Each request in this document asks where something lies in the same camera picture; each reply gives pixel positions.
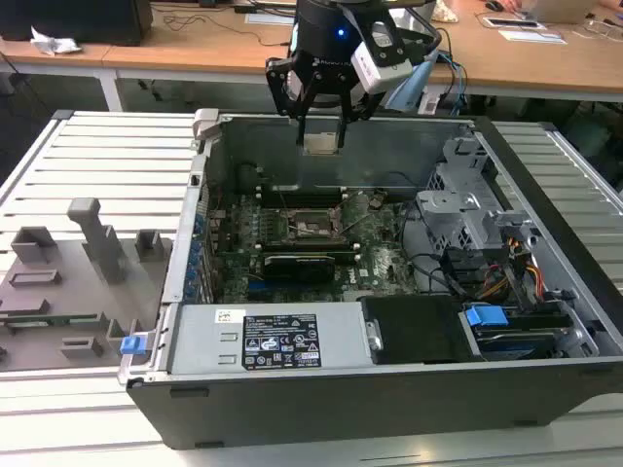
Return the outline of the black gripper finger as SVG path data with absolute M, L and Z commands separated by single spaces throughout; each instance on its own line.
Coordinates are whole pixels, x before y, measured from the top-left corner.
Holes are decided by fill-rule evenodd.
M 291 97 L 289 93 L 288 78 L 291 75 L 297 77 L 301 83 L 296 97 Z M 298 123 L 296 144 L 302 146 L 307 114 L 319 90 L 319 79 L 312 70 L 312 57 L 269 57 L 266 60 L 266 78 L 277 112 Z
M 338 96 L 341 114 L 337 129 L 337 147 L 345 145 L 348 125 L 357 121 L 368 121 L 380 106 L 385 93 L 367 91 L 354 74 L 346 72 L 337 75 Z

